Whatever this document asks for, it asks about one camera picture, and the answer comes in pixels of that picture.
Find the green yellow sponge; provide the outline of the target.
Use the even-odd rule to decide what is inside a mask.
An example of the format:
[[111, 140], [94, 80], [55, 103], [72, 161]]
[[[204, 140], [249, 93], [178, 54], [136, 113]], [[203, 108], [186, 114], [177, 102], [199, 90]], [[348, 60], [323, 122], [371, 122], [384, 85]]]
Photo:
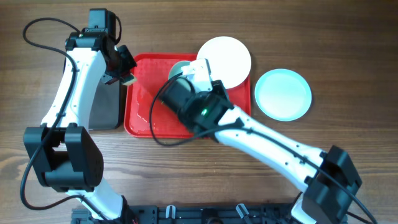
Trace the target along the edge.
[[130, 73], [128, 75], [121, 77], [121, 84], [125, 85], [125, 86], [129, 86], [129, 85], [132, 85], [133, 83], [135, 83], [136, 80], [137, 80], [137, 78], [132, 73]]

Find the light blue plate front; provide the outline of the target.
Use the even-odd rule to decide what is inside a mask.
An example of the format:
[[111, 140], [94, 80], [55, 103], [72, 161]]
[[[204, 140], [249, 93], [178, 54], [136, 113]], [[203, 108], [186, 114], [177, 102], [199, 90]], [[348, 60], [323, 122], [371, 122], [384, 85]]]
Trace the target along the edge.
[[170, 80], [172, 77], [182, 73], [182, 67], [187, 66], [190, 64], [190, 61], [182, 60], [175, 63], [169, 71], [168, 79]]

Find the light blue plate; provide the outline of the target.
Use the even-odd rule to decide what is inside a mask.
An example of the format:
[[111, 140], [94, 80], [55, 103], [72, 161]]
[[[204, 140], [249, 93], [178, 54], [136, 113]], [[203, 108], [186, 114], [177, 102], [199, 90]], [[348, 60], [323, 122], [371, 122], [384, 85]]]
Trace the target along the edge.
[[190, 61], [182, 60], [175, 63], [169, 71], [168, 79], [170, 80], [172, 77], [182, 73], [182, 67], [187, 66], [190, 64]]
[[300, 74], [278, 68], [258, 79], [254, 98], [259, 109], [268, 117], [278, 121], [294, 121], [310, 109], [312, 91]]

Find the white plate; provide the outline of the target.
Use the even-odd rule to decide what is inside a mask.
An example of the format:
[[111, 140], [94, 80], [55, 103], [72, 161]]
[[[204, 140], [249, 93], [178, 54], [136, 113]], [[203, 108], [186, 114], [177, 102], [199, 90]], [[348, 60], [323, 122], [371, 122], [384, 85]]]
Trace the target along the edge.
[[207, 59], [212, 80], [221, 80], [226, 89], [242, 84], [251, 71], [251, 55], [238, 39], [219, 36], [205, 42], [197, 53], [197, 59]]

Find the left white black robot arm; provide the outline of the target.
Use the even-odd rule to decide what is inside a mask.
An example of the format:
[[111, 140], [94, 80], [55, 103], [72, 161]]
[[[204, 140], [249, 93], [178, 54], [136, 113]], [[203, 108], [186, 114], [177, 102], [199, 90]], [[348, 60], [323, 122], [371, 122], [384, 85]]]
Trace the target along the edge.
[[25, 130], [23, 142], [30, 161], [21, 181], [22, 203], [32, 210], [48, 209], [29, 204], [26, 179], [33, 169], [39, 183], [68, 199], [78, 199], [98, 221], [135, 223], [127, 200], [103, 178], [102, 153], [89, 135], [89, 118], [98, 83], [130, 76], [136, 63], [126, 46], [108, 28], [73, 32], [65, 43], [67, 62], [51, 108], [38, 127]]

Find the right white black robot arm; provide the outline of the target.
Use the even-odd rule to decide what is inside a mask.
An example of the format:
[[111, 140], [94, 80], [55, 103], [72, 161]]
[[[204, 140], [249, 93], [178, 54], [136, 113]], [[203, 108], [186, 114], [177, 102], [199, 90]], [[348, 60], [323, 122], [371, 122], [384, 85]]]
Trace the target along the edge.
[[[312, 92], [307, 81], [288, 69], [263, 74], [255, 87], [255, 99], [263, 112], [280, 121], [301, 117], [310, 107]], [[218, 113], [215, 138], [273, 168], [301, 192], [291, 215], [300, 223], [341, 223], [356, 203], [362, 180], [350, 156], [339, 147], [328, 152], [301, 144], [257, 122], [240, 107]]]

